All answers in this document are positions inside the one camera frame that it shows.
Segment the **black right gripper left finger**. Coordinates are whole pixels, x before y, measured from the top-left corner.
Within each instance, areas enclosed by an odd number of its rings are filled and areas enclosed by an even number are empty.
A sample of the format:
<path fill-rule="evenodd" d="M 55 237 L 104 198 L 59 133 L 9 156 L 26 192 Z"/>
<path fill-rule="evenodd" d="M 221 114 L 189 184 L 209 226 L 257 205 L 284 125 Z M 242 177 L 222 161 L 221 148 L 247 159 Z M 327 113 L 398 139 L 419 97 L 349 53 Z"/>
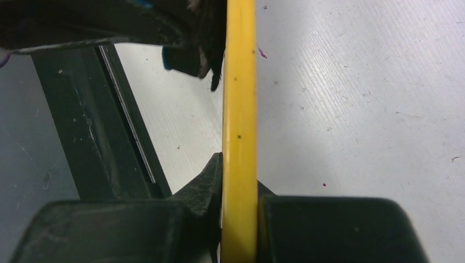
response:
<path fill-rule="evenodd" d="M 223 155 L 167 199 L 45 205 L 12 262 L 218 262 Z"/>

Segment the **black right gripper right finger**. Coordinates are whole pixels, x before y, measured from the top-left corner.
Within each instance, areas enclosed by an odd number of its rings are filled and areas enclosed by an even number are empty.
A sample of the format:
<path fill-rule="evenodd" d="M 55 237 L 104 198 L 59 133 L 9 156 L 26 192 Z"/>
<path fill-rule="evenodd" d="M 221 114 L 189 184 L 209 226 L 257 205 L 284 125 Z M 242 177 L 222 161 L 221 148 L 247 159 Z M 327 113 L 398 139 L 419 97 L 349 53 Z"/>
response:
<path fill-rule="evenodd" d="M 278 196 L 263 184 L 258 194 L 258 262 L 428 261 L 391 200 Z"/>

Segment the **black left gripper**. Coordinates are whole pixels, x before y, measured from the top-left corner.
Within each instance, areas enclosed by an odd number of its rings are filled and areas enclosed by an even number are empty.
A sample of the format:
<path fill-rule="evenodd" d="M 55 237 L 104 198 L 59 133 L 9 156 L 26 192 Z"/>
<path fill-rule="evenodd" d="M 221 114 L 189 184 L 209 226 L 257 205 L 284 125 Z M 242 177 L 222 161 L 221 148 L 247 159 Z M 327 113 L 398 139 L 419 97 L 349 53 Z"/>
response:
<path fill-rule="evenodd" d="M 30 54 L 115 43 L 182 47 L 187 1 L 1 1 L 1 49 Z"/>

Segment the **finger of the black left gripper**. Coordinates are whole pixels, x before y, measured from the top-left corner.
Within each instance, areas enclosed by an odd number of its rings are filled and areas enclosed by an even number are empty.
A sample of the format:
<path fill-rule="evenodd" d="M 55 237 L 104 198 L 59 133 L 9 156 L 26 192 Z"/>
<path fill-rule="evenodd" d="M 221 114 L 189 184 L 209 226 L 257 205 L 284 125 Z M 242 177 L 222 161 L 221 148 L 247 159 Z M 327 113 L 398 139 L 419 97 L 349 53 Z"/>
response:
<path fill-rule="evenodd" d="M 213 72 L 211 91 L 216 91 L 222 74 L 226 42 L 227 1 L 206 0 L 196 3 L 196 43 L 199 48 L 199 78 Z"/>

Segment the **blue whiteboard eraser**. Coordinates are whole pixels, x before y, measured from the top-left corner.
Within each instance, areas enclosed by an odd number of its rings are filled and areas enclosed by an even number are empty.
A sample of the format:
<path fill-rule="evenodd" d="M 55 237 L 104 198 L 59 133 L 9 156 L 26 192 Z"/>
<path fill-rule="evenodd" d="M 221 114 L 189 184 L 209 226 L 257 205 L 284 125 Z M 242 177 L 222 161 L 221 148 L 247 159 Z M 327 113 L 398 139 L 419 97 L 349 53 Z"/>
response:
<path fill-rule="evenodd" d="M 166 70 L 175 70 L 203 79 L 210 71 L 208 60 L 201 47 L 162 48 L 162 62 Z"/>

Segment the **yellow framed whiteboard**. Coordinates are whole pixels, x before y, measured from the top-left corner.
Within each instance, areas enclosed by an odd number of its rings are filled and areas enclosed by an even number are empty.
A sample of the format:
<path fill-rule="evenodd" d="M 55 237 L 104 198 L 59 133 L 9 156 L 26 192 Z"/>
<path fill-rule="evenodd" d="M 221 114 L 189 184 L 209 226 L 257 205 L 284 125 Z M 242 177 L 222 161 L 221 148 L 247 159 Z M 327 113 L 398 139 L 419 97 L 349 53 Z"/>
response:
<path fill-rule="evenodd" d="M 223 73 L 221 262 L 257 257 L 256 3 L 228 1 Z"/>

